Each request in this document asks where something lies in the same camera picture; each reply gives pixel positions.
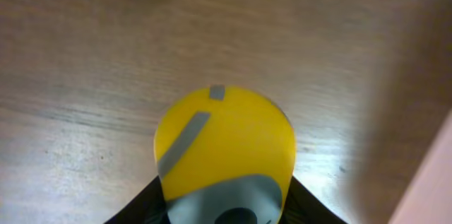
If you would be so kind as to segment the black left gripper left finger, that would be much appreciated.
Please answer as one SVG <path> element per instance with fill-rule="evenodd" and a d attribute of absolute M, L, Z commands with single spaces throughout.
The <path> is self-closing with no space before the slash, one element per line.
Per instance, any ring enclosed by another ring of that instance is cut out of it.
<path fill-rule="evenodd" d="M 170 224 L 159 177 L 105 224 Z"/>

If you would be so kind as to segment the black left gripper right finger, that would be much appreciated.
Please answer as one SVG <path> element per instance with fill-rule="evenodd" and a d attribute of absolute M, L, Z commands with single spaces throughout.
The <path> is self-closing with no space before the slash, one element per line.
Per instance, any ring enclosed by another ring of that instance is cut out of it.
<path fill-rule="evenodd" d="M 292 177 L 280 224 L 346 224 Z"/>

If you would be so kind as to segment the yellow grey toy ball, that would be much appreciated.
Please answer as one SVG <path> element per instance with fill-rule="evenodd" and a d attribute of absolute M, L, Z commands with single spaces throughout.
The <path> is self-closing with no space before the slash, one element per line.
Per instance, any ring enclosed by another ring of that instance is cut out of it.
<path fill-rule="evenodd" d="M 154 155 L 171 223 L 277 223 L 296 137 L 268 98 L 211 86 L 168 109 L 155 131 Z"/>

